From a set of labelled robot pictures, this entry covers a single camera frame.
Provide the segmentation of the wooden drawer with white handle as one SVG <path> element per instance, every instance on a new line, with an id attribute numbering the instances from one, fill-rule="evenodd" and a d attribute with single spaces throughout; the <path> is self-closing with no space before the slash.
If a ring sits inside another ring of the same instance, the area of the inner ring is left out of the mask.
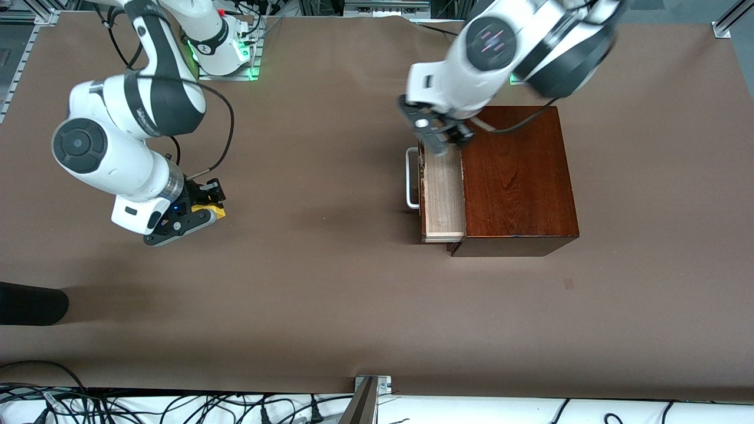
<path id="1" fill-rule="evenodd" d="M 422 242 L 458 243 L 466 236 L 461 153 L 450 147 L 442 156 L 420 143 L 404 153 L 405 202 L 422 218 Z"/>

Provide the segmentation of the dark brown wooden cabinet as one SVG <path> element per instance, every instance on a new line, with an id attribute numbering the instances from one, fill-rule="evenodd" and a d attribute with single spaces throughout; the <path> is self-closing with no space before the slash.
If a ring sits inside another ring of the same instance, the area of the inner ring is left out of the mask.
<path id="1" fill-rule="evenodd" d="M 579 238 L 557 107 L 490 105 L 460 150 L 466 236 L 453 257 L 544 257 Z"/>

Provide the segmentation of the brown paper table cover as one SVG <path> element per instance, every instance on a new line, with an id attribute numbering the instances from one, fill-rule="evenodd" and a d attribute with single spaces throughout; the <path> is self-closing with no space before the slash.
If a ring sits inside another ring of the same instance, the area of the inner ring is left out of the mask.
<path id="1" fill-rule="evenodd" d="M 754 102 L 708 24 L 624 24 L 558 102 L 581 236 L 540 258 L 421 244 L 404 201 L 401 17 L 284 19 L 215 172 L 228 215 L 164 247 L 49 142 L 70 89 L 121 72 L 94 14 L 42 28 L 0 126 L 0 281 L 64 288 L 62 324 L 0 326 L 0 364 L 87 386 L 754 402 Z"/>

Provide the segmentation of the black cylinder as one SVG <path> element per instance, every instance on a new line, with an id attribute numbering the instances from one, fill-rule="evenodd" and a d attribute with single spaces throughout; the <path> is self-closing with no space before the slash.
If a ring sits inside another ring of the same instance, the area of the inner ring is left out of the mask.
<path id="1" fill-rule="evenodd" d="M 0 325 L 51 326 L 67 314 L 68 296 L 54 288 L 0 281 Z"/>

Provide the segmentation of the white sheet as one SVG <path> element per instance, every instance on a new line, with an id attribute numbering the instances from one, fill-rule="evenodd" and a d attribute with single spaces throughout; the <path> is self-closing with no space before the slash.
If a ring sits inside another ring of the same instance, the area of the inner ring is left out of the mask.
<path id="1" fill-rule="evenodd" d="M 0 385 L 0 424 L 338 424 L 350 395 Z M 375 424 L 754 424 L 754 403 L 381 396 Z"/>

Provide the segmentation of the grey metal rail box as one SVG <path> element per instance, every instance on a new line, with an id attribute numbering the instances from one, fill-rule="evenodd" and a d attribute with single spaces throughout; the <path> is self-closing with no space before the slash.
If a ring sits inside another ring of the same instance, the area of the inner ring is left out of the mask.
<path id="1" fill-rule="evenodd" d="M 344 17 L 401 16 L 405 19 L 431 19 L 430 0 L 344 0 Z"/>

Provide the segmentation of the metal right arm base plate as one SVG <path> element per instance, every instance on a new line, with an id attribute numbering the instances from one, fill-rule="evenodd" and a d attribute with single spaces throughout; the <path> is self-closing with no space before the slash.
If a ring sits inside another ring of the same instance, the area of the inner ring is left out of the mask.
<path id="1" fill-rule="evenodd" d="M 256 81 L 259 79 L 264 41 L 229 41 L 213 55 L 193 50 L 200 80 Z"/>

